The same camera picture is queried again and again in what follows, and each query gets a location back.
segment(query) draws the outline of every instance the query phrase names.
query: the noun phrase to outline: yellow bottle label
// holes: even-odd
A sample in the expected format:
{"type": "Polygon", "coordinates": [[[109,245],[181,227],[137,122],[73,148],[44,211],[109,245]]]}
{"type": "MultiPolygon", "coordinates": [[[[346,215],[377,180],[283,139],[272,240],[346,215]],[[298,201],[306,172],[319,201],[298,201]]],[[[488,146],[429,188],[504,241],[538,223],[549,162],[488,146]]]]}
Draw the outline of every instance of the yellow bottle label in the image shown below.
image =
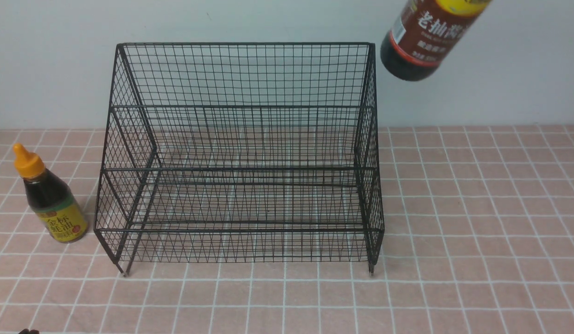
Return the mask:
{"type": "Polygon", "coordinates": [[[445,11],[459,16],[474,16],[485,10],[491,0],[436,0],[445,11]]]}
{"type": "Polygon", "coordinates": [[[52,237],[61,243],[73,241],[87,230],[87,222],[73,197],[52,209],[36,211],[35,214],[44,222],[52,237]]]}

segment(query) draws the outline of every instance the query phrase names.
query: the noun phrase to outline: soy sauce bottle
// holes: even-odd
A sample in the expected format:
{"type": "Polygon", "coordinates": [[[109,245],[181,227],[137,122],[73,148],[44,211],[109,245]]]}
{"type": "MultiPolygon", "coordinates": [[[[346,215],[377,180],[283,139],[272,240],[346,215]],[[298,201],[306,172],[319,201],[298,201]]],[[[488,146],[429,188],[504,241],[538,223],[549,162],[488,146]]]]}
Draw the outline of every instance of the soy sauce bottle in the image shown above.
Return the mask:
{"type": "Polygon", "coordinates": [[[386,69],[417,82],[433,74],[491,0],[408,0],[380,48],[386,69]]]}
{"type": "Polygon", "coordinates": [[[22,144],[13,145],[14,165],[24,179],[32,211],[60,243],[73,243],[87,233],[87,222],[69,186],[45,167],[37,154],[22,144]]]}

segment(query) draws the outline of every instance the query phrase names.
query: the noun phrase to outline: black object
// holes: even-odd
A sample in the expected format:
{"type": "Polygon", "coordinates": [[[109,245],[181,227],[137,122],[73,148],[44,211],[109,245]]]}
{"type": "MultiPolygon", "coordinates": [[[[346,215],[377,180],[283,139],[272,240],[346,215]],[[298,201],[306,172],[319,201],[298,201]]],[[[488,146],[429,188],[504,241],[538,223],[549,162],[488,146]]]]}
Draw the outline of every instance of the black object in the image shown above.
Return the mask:
{"type": "Polygon", "coordinates": [[[408,82],[418,82],[433,74],[440,66],[419,66],[402,58],[392,45],[390,33],[382,41],[380,59],[385,68],[395,77],[408,82]]]}
{"type": "Polygon", "coordinates": [[[48,169],[41,175],[24,179],[29,207],[35,211],[47,210],[72,196],[66,182],[48,169]]]}
{"type": "Polygon", "coordinates": [[[375,45],[118,45],[94,231],[124,275],[135,260],[373,273],[375,45]]]}

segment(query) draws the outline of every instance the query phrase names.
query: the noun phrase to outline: wire mesh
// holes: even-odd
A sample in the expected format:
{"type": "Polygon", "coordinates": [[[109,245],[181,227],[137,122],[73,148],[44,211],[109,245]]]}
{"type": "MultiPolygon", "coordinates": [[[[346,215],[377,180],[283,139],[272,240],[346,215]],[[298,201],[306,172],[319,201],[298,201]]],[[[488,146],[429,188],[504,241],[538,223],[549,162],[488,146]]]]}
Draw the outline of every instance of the wire mesh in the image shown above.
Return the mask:
{"type": "Polygon", "coordinates": [[[118,45],[106,131],[95,231],[121,272],[136,260],[373,270],[373,44],[118,45]]]}

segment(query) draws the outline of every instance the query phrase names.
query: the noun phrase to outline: white wall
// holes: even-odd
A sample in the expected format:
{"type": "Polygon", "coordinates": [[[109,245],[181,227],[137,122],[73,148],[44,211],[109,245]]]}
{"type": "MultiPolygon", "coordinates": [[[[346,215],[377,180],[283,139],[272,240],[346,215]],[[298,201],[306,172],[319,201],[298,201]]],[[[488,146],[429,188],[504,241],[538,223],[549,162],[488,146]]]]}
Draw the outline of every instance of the white wall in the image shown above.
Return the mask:
{"type": "MultiPolygon", "coordinates": [[[[103,127],[119,42],[368,41],[405,0],[0,0],[0,128],[103,127]]],[[[382,125],[574,122],[574,0],[494,0],[382,125]]]]}

